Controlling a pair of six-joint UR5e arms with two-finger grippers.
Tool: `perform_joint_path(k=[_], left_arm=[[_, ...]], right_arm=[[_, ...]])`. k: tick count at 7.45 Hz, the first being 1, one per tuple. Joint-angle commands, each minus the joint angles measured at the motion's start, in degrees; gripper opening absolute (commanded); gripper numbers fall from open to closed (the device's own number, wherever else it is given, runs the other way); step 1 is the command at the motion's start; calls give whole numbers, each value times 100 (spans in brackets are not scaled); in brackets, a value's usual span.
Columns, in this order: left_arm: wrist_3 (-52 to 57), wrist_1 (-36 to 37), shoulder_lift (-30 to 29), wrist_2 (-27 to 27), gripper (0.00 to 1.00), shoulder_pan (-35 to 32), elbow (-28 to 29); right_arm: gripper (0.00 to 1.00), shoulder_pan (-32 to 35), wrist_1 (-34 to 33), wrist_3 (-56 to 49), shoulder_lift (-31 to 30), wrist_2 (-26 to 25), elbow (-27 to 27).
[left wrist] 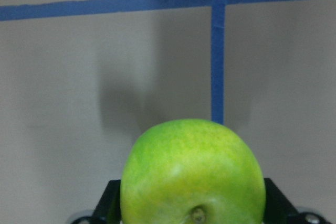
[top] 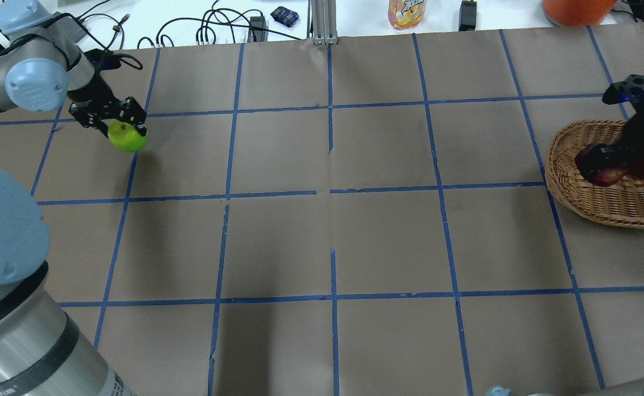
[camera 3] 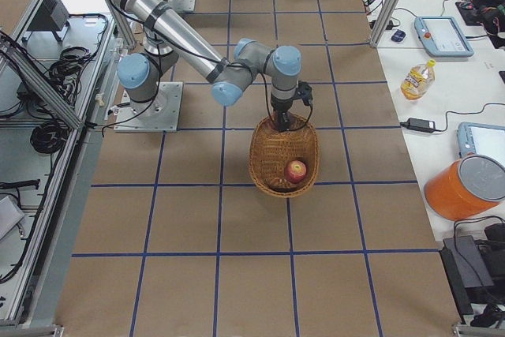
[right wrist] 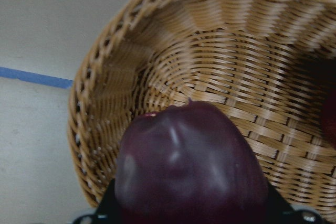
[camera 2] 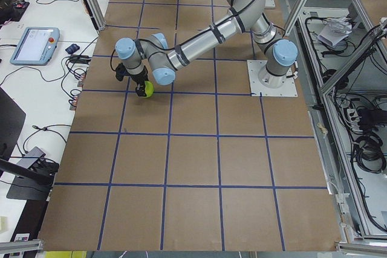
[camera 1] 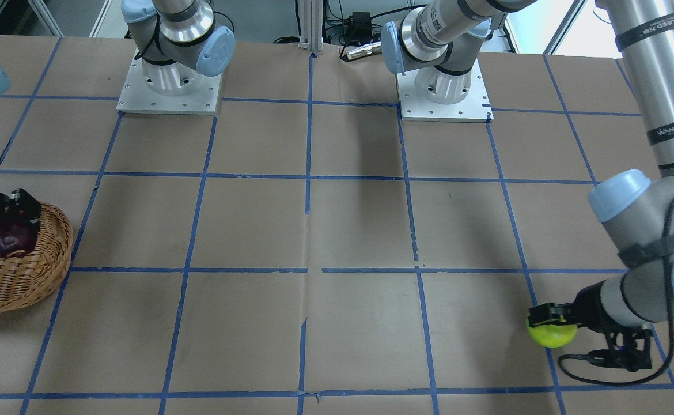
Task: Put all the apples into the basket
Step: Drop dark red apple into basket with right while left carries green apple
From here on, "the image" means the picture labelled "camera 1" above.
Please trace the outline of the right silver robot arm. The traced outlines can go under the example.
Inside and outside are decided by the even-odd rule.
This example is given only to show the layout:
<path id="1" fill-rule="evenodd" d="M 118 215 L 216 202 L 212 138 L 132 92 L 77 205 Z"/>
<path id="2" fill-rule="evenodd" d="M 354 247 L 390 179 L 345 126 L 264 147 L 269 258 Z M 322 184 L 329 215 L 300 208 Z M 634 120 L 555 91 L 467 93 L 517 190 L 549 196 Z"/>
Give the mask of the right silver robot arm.
<path id="1" fill-rule="evenodd" d="M 124 1 L 136 43 L 116 109 L 132 115 L 215 115 L 236 46 L 206 1 Z M 0 229 L 37 234 L 42 208 L 29 192 L 0 192 Z"/>

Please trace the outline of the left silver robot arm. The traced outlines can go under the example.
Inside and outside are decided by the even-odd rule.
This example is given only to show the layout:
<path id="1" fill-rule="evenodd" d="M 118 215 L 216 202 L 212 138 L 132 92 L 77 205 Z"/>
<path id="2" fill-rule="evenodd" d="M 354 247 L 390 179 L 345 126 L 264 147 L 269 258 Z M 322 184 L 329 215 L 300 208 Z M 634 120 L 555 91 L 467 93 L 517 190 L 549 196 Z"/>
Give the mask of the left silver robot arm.
<path id="1" fill-rule="evenodd" d="M 381 28 L 381 49 L 391 73 L 419 69 L 424 74 L 466 78 L 480 48 L 487 23 L 500 13 L 514 13 L 536 1 L 432 1 L 400 21 Z M 661 178 L 628 170 L 600 182 L 588 195 L 597 220 L 615 244 L 624 275 L 582 289 L 568 304 L 529 309 L 530 334 L 579 327 L 605 337 L 604 349 L 558 357 L 570 378 L 568 359 L 611 369 L 651 369 L 651 325 L 667 322 L 669 349 L 652 376 L 674 357 L 674 1 L 595 1 L 608 13 L 617 50 L 639 106 L 648 144 Z"/>

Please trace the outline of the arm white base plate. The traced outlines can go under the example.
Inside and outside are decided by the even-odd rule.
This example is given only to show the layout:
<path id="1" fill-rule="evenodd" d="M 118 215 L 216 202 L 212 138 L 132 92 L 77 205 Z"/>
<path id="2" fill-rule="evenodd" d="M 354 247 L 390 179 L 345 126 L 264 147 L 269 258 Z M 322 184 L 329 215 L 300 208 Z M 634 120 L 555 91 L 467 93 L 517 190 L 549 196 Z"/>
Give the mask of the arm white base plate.
<path id="1" fill-rule="evenodd" d="M 156 66 L 132 59 L 116 109 L 137 115 L 214 116 L 223 75 L 208 77 L 178 62 Z"/>
<path id="2" fill-rule="evenodd" d="M 494 120 L 481 66 L 450 76 L 435 67 L 395 75 L 403 120 L 490 123 Z"/>

